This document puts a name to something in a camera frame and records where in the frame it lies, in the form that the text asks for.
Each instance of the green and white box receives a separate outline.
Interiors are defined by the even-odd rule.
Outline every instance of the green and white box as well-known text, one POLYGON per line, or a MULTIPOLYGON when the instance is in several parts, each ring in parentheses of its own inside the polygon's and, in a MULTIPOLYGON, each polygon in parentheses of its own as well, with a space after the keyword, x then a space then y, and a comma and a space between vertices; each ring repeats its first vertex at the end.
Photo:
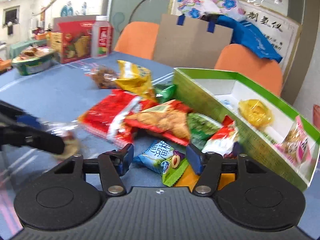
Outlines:
POLYGON ((295 117, 300 115, 281 98, 244 75, 221 70, 175 68, 173 82, 177 84, 176 98, 219 122, 230 115, 239 128, 239 142, 245 153, 256 159, 300 190, 310 186, 319 158, 320 132, 302 116, 308 134, 311 162, 294 166, 265 135, 254 128, 238 112, 239 101, 259 99, 273 114, 273 122, 263 131, 277 143, 282 143, 291 129, 295 117))

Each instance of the white bottle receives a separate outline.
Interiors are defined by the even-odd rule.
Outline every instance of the white bottle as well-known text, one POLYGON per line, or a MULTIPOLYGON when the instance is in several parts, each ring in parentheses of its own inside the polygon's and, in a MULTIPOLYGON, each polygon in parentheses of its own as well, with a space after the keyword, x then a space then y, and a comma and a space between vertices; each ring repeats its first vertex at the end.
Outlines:
POLYGON ((108 16, 97 16, 92 26, 91 57, 101 58, 111 53, 112 36, 113 27, 108 16))

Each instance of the container lid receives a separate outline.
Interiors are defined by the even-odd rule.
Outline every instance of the container lid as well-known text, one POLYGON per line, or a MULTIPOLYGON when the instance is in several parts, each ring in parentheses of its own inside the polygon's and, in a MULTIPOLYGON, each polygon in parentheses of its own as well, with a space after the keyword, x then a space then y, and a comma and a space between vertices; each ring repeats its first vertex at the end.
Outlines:
POLYGON ((96 21, 108 21, 109 17, 106 15, 98 15, 96 16, 96 21))

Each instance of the metal screw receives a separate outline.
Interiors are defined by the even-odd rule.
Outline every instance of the metal screw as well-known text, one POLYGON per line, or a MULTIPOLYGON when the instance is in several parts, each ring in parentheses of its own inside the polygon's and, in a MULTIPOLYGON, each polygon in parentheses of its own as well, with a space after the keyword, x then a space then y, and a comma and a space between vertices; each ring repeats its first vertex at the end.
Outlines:
POLYGON ((32 143, 33 142, 33 138, 31 136, 28 136, 25 138, 26 143, 32 143))
POLYGON ((111 193, 111 194, 119 194, 121 193, 122 191, 124 191, 124 188, 121 187, 121 186, 111 186, 108 188, 108 191, 111 193))
POLYGON ((198 186, 196 187, 196 192, 199 194, 207 194, 211 191, 211 188, 208 186, 198 186))

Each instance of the orange chair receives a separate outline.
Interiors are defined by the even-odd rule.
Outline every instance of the orange chair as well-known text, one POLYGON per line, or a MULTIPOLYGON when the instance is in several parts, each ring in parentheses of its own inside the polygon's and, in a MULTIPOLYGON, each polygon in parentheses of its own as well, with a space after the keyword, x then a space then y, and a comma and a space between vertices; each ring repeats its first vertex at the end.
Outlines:
POLYGON ((242 45, 226 46, 214 69, 239 72, 280 96, 283 79, 279 64, 275 60, 259 58, 242 45))
POLYGON ((159 25, 148 22, 129 23, 122 31, 115 51, 152 59, 159 25))

